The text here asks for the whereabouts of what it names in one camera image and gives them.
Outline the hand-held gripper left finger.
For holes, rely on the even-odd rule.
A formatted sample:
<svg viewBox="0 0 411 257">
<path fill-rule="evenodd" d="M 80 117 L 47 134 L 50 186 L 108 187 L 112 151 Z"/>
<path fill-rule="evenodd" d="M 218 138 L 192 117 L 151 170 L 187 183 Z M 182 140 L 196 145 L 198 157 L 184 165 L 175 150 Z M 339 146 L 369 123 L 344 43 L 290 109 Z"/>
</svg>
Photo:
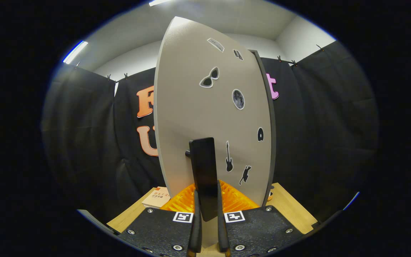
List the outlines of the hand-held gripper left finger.
<svg viewBox="0 0 411 257">
<path fill-rule="evenodd" d="M 201 223 L 198 193 L 191 184 L 163 207 L 145 208 L 118 237 L 152 257 L 195 257 L 201 251 Z"/>
</svg>

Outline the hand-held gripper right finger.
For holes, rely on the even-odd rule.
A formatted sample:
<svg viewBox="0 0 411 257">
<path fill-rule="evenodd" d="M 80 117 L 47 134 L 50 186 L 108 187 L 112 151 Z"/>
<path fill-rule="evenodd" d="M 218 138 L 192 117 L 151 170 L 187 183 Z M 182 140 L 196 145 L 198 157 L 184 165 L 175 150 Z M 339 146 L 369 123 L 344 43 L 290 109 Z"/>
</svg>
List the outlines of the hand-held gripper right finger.
<svg viewBox="0 0 411 257">
<path fill-rule="evenodd" d="M 274 206 L 224 212 L 221 182 L 217 184 L 218 248 L 226 257 L 271 257 L 304 239 Z"/>
</svg>

